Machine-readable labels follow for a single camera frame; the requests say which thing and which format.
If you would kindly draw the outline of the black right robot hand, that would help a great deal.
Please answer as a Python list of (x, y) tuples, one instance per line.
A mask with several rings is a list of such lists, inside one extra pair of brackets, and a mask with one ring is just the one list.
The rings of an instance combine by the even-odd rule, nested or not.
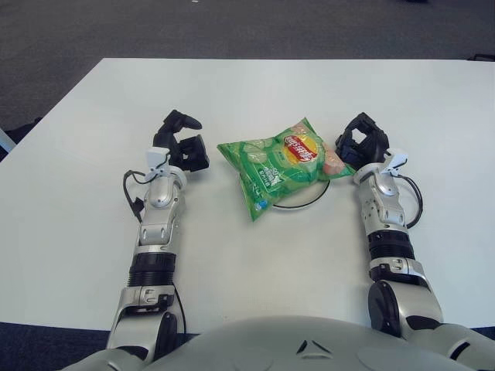
[(335, 145), (336, 154), (354, 170), (384, 162), (384, 154), (389, 149), (387, 135), (364, 112), (345, 127)]

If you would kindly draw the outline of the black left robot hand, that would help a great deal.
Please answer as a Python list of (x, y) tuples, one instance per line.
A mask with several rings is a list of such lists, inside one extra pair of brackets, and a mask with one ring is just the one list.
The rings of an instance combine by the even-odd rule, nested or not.
[(177, 141), (175, 134), (183, 128), (200, 130), (202, 124), (193, 117), (172, 110), (153, 138), (153, 146), (167, 148), (168, 164), (183, 171), (196, 172), (209, 167), (210, 160), (200, 134)]

